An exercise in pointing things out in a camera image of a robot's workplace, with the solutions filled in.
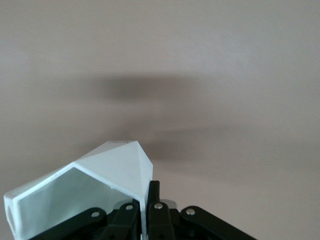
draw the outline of black metal bracket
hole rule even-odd
[[[149,240],[256,240],[198,206],[179,212],[160,200],[160,182],[149,184],[146,226]],[[139,202],[133,200],[111,213],[90,208],[30,240],[139,240]]]

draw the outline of white faceted box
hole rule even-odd
[[[142,237],[153,165],[137,141],[108,141],[78,160],[4,195],[15,240],[28,240],[93,207],[139,201]]]

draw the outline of gray wall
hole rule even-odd
[[[317,240],[319,42],[318,0],[2,0],[0,193],[138,140],[179,209]]]

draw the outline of white geometric object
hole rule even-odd
[[[146,204],[153,165],[137,141],[108,141],[78,160],[4,195],[15,240],[28,240],[89,209],[112,212],[120,201],[140,203],[147,239]]]

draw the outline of beige surface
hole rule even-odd
[[[138,140],[180,209],[317,240],[319,42],[318,0],[2,0],[0,193]]]

